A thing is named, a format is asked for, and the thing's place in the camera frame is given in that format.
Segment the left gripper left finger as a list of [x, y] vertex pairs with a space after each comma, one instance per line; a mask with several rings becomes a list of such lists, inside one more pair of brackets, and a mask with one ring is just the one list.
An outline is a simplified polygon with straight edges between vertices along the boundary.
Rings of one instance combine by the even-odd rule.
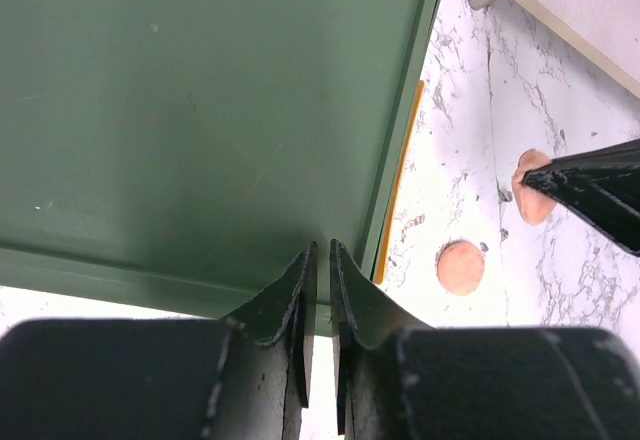
[[309, 406], [318, 247], [223, 318], [201, 439], [297, 439]]

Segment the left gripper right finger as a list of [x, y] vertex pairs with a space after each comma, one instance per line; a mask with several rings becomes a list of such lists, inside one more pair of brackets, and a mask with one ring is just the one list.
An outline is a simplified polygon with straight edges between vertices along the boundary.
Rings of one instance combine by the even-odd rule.
[[330, 301], [338, 433], [408, 439], [397, 341], [404, 330], [429, 325], [365, 277], [336, 239], [330, 244]]

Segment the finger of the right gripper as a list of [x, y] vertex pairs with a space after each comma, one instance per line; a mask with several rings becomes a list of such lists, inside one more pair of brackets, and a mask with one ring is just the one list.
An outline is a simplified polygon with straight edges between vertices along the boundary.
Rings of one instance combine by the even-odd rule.
[[524, 184], [562, 204], [628, 254], [639, 254], [639, 141], [560, 157]]

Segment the yellow bottom drawer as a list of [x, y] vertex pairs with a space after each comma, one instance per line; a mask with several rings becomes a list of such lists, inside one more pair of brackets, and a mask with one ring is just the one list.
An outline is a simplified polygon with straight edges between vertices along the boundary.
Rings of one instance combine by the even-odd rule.
[[373, 278], [373, 281], [377, 286], [380, 286], [383, 283], [386, 270], [387, 270], [388, 253], [389, 253], [389, 247], [390, 247], [390, 241], [391, 241], [391, 233], [393, 229], [392, 222], [395, 215], [400, 184], [402, 181], [404, 165], [407, 158], [407, 152], [408, 152], [409, 144], [412, 138], [412, 132], [413, 132], [416, 117], [419, 111], [420, 103], [423, 97], [424, 89], [425, 89], [425, 81], [420, 80], [417, 84], [416, 91], [414, 94], [411, 115], [409, 117], [409, 123], [406, 131], [406, 135], [403, 140], [401, 155], [398, 161], [398, 168], [394, 177], [392, 195], [390, 197], [390, 201], [387, 209], [386, 223], [384, 226], [383, 235], [381, 236], [381, 242], [379, 244], [376, 272]]

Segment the orange powder puff back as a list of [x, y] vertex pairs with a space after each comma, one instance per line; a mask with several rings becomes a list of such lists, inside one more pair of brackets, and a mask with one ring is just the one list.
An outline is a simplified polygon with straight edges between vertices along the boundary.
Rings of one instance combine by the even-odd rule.
[[543, 223], [552, 213], [557, 202], [527, 186], [524, 183], [525, 174], [548, 165], [549, 157], [535, 149], [525, 151], [519, 158], [517, 168], [512, 177], [512, 191], [521, 218], [529, 225], [536, 226]]

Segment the orange powder puff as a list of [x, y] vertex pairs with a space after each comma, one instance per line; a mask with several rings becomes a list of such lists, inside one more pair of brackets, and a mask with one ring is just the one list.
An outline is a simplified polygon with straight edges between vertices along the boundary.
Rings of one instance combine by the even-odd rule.
[[525, 151], [519, 158], [517, 168], [512, 177], [512, 191], [521, 218], [529, 225], [536, 226], [543, 223], [552, 213], [557, 202], [527, 186], [524, 183], [525, 174], [548, 165], [549, 157], [535, 149]]
[[483, 253], [469, 241], [452, 242], [438, 256], [437, 277], [439, 283], [453, 295], [470, 295], [478, 288], [483, 275]]

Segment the orange powder puff front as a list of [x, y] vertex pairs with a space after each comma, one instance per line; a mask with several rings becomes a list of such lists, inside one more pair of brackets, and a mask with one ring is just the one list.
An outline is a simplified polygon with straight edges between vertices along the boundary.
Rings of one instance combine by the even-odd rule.
[[483, 253], [469, 241], [452, 242], [438, 256], [437, 277], [439, 283], [453, 295], [470, 295], [478, 288], [483, 275]]

